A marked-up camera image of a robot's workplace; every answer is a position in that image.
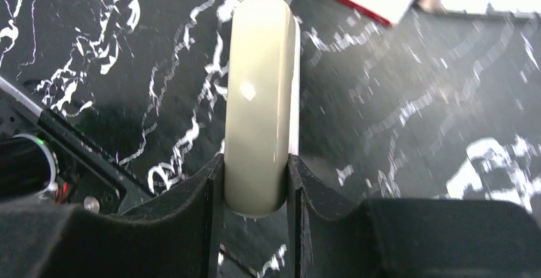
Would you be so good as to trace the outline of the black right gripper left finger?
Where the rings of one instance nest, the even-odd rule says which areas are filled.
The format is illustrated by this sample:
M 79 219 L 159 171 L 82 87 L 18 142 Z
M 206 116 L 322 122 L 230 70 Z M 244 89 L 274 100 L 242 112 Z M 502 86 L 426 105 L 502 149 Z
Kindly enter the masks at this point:
M 224 158 L 120 216 L 77 205 L 1 205 L 2 277 L 214 277 Z

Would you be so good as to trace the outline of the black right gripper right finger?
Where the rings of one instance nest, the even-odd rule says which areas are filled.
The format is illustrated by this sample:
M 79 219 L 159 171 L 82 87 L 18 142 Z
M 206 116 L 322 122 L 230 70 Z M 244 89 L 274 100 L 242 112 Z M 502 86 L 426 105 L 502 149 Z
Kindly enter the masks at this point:
M 292 277 L 539 277 L 540 227 L 507 201 L 366 198 L 355 204 L 291 155 Z

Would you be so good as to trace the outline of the cream white stapler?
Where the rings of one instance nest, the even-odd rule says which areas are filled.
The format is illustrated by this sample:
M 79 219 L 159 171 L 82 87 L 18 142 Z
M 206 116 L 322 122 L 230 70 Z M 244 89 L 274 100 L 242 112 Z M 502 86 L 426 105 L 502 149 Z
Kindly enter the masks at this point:
M 242 0 L 232 19 L 225 120 L 230 210 L 259 218 L 282 207 L 299 113 L 299 23 L 284 0 Z

